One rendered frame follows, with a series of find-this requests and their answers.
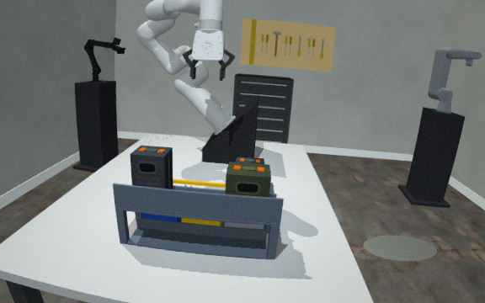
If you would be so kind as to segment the olive green case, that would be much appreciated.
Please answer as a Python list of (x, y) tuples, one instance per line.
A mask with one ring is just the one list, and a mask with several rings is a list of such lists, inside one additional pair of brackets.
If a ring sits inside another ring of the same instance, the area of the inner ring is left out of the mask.
[(229, 162), (225, 194), (269, 197), (270, 183), (268, 164)]

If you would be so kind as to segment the yellow open bin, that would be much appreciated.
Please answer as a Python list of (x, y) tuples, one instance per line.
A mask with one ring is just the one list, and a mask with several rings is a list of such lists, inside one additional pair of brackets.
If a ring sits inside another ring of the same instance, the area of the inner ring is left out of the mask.
[(219, 221), (203, 221), (203, 220), (193, 220), (187, 218), (181, 218), (181, 221), (184, 223), (195, 223), (195, 224), (202, 224), (202, 225), (210, 225), (210, 226), (220, 226)]

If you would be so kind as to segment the blue open bin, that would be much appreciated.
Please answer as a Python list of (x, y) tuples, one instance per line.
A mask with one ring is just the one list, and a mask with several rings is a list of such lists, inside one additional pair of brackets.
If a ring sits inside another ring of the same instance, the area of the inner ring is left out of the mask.
[(141, 213), (141, 217), (146, 217), (149, 219), (156, 219), (156, 220), (177, 221), (177, 222), (181, 221), (181, 218), (179, 217), (151, 215), (151, 214), (143, 214), (143, 213)]

